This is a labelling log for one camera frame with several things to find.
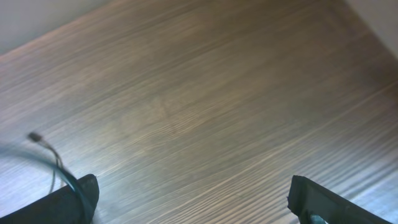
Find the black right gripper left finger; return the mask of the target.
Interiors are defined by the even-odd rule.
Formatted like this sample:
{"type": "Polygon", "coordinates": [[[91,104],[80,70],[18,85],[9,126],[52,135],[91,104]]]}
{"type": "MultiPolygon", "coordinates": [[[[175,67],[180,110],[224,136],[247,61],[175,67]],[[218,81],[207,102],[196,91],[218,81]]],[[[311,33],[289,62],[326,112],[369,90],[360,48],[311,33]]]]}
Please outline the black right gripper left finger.
{"type": "Polygon", "coordinates": [[[95,175],[78,179],[92,211],[86,213],[80,199],[68,187],[57,191],[1,218],[1,224],[69,224],[91,223],[99,200],[100,190],[95,175]]]}

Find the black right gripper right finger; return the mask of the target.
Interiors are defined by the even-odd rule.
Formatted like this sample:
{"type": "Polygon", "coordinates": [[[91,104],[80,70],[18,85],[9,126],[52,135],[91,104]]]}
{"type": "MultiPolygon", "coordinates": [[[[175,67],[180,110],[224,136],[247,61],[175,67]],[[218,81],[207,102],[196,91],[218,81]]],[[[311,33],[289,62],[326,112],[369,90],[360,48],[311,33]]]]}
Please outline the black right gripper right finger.
{"type": "Polygon", "coordinates": [[[389,224],[304,176],[292,177],[287,201],[300,223],[389,224]]]}

